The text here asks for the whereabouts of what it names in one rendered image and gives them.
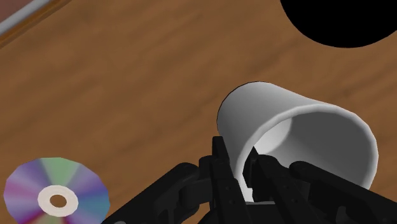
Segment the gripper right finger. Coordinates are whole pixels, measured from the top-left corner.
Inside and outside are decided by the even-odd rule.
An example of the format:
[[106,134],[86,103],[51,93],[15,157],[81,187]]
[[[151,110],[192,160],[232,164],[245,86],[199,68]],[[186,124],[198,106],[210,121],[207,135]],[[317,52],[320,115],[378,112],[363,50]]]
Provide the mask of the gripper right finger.
[[284,167],[252,149],[243,177],[255,202],[274,201],[284,224],[397,224],[397,202],[308,162]]

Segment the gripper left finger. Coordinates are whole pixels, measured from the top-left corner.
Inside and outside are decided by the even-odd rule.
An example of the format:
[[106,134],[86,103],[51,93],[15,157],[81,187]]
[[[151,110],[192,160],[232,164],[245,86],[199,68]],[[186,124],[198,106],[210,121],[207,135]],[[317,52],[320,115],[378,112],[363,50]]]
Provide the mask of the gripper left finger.
[[205,203],[210,211],[198,224],[252,224],[220,136],[198,165],[178,164],[101,224],[182,224]]

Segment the white cup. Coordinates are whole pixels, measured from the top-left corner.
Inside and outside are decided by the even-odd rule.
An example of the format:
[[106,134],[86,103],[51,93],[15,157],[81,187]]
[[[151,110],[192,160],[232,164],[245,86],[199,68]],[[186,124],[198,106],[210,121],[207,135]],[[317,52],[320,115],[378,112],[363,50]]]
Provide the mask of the white cup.
[[219,107],[217,128],[247,202],[253,197],[243,169],[252,149],[285,167],[308,162],[366,189],[377,172],[376,138],[357,114],[271,83],[231,91]]

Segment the iridescent compact disc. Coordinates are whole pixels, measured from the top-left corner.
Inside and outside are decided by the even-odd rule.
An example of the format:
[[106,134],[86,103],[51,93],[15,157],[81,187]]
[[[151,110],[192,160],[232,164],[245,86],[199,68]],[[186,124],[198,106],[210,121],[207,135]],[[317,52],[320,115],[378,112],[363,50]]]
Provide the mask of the iridescent compact disc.
[[18,166],[6,180],[3,198],[18,224],[101,224],[110,208],[100,177],[61,157]]

